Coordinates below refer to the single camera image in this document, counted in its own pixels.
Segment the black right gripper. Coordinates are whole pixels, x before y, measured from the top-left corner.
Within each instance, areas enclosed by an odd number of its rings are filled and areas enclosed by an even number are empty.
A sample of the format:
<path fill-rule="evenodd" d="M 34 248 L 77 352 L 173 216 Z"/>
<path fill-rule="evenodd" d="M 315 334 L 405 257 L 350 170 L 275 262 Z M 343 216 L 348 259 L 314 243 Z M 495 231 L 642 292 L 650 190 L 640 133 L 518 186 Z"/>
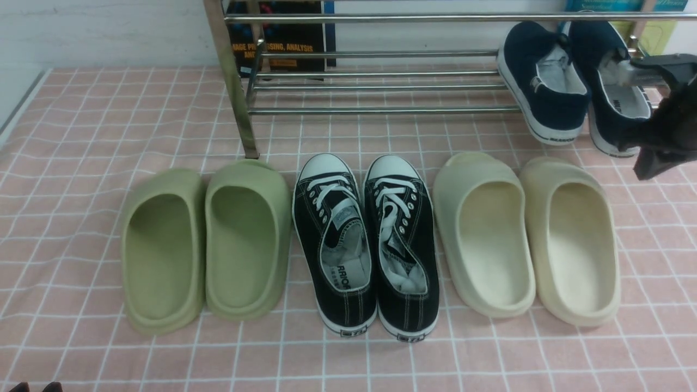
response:
<path fill-rule="evenodd" d="M 695 161 L 696 62 L 692 54 L 669 54 L 632 59 L 631 65 L 640 79 L 659 77 L 670 90 L 651 117 L 631 130 L 631 146 L 640 149 L 634 173 L 645 181 Z"/>

